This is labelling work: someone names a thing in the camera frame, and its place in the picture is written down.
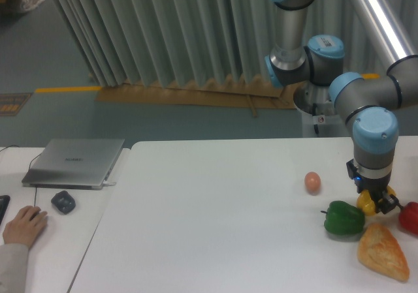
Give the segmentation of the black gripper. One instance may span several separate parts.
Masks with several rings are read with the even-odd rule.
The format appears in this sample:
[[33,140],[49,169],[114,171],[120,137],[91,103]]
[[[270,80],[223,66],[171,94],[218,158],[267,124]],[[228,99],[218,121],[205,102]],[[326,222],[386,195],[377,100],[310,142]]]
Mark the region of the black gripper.
[[377,201],[376,213],[388,214],[395,208],[402,209],[399,199],[387,191],[390,182],[392,164],[384,168],[370,169],[361,165],[355,159],[351,159],[346,163],[347,173],[357,187],[357,193],[363,191],[377,191],[381,193],[380,199]]

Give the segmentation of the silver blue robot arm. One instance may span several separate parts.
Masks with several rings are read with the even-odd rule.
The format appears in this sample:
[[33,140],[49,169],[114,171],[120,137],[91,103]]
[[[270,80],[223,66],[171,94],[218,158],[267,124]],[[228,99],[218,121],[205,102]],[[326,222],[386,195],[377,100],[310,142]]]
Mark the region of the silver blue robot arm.
[[275,87],[308,82],[326,88],[329,99],[348,130],[354,146],[347,163],[349,177],[359,192],[367,191],[375,211],[388,213],[400,205],[388,191],[398,140],[394,110],[417,104],[417,49],[386,0],[349,0],[386,73],[367,80],[344,72],[342,43],[319,35],[302,45],[308,7],[314,0],[271,0],[282,19],[279,34],[266,56]]

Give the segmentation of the person's right hand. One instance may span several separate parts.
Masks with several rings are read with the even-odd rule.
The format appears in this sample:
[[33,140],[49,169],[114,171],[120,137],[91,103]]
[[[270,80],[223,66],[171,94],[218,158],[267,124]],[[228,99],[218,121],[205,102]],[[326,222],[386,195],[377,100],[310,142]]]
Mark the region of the person's right hand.
[[29,222],[32,214],[38,211],[42,211],[38,206],[25,206],[20,209],[15,218],[5,226],[3,232],[4,243],[19,243],[26,245],[28,249],[32,248],[48,222],[47,216],[39,224],[33,225]]

